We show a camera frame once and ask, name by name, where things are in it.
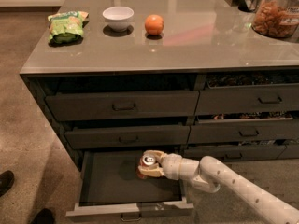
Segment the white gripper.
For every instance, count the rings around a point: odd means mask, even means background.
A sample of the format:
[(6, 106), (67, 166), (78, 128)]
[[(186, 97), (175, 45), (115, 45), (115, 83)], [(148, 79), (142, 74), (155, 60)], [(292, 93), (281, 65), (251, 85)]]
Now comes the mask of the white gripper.
[(156, 163), (160, 163), (160, 167), (148, 169), (144, 166), (139, 166), (138, 171), (143, 177), (162, 177), (165, 176), (171, 180), (179, 180), (179, 169), (182, 157), (178, 154), (166, 154), (159, 150), (147, 150), (143, 155), (150, 154), (156, 158)]

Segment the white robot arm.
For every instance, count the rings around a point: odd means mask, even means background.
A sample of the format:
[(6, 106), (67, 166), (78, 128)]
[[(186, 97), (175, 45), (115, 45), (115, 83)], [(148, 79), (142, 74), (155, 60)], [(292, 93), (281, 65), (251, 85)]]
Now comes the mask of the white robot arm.
[(140, 158), (138, 172), (144, 176), (183, 180), (207, 193), (216, 193), (220, 185), (224, 185), (268, 224), (299, 224), (299, 211), (296, 208), (248, 181), (211, 156), (196, 161), (174, 153), (147, 150)]

